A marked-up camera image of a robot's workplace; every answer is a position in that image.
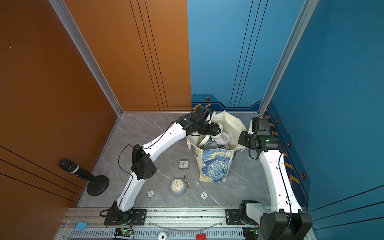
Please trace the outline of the cream canvas bag blue print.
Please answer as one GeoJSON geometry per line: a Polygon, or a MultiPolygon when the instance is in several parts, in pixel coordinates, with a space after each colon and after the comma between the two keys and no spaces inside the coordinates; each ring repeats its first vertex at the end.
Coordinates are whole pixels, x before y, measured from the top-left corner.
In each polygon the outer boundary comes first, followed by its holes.
{"type": "MultiPolygon", "coordinates": [[[[199,179],[207,183],[220,183],[226,181],[229,169],[236,153],[243,152],[245,147],[238,144],[242,131],[246,130],[245,125],[239,118],[223,111],[213,116],[212,123],[219,124],[222,132],[230,135],[231,142],[222,148],[203,150],[198,145],[206,135],[194,134],[187,137],[187,145],[197,160],[199,168],[199,179]]],[[[218,136],[211,136],[210,141],[215,141],[218,136]]]]}

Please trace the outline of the small black square clock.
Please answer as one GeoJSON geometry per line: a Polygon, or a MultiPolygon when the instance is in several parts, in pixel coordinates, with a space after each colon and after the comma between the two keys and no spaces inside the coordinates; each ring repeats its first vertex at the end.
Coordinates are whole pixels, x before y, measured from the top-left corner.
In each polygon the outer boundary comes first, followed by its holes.
{"type": "Polygon", "coordinates": [[[179,161],[179,169],[181,169],[181,170],[189,169],[189,161],[188,160],[180,160],[179,161]]]}

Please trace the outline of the blue beige-face alarm clock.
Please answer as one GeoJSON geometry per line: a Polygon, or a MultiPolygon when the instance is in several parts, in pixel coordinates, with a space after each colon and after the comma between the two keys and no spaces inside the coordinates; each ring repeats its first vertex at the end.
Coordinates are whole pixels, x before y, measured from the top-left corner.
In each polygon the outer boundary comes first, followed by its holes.
{"type": "Polygon", "coordinates": [[[170,192],[175,196],[183,195],[187,189],[190,188],[190,184],[187,177],[175,178],[171,181],[170,192]]]}

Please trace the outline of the brown rectangular mirror clock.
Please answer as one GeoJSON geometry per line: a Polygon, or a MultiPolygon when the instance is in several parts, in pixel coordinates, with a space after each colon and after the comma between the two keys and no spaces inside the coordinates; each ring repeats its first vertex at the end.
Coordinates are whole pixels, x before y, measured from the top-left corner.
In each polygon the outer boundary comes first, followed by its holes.
{"type": "Polygon", "coordinates": [[[202,139],[202,141],[199,143],[198,147],[199,148],[203,148],[203,146],[211,139],[211,136],[209,135],[206,135],[204,136],[204,138],[202,139]]]}

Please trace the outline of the pink round alarm clock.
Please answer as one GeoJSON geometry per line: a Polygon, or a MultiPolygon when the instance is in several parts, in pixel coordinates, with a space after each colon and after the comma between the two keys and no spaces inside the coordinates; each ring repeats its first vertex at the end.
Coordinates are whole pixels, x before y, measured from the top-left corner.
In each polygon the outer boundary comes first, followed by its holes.
{"type": "Polygon", "coordinates": [[[222,147],[227,146],[231,142],[231,137],[229,134],[222,132],[221,136],[219,138],[215,139],[215,141],[217,142],[218,147],[222,148],[222,147]]]}

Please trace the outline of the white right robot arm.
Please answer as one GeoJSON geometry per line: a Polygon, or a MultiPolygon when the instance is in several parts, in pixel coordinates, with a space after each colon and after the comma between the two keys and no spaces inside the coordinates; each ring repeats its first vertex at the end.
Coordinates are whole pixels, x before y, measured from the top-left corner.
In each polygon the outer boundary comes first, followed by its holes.
{"type": "Polygon", "coordinates": [[[248,131],[242,131],[238,143],[255,150],[264,168],[270,191],[271,207],[257,201],[242,201],[240,219],[256,224],[265,240],[303,240],[313,226],[310,214],[303,212],[287,175],[284,151],[278,137],[272,136],[269,120],[254,117],[248,131]]]}

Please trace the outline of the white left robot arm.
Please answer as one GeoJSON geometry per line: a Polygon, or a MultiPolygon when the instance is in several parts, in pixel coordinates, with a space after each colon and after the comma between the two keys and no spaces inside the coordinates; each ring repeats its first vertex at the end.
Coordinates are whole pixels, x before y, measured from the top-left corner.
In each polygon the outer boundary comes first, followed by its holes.
{"type": "Polygon", "coordinates": [[[157,172],[154,164],[157,158],[187,136],[220,134],[222,128],[213,122],[215,115],[216,112],[212,108],[199,106],[194,112],[182,115],[171,122],[167,130],[154,140],[142,146],[139,144],[133,146],[130,178],[118,199],[105,210],[107,214],[100,213],[100,216],[105,218],[104,225],[131,225],[135,200],[144,183],[157,172]]]}

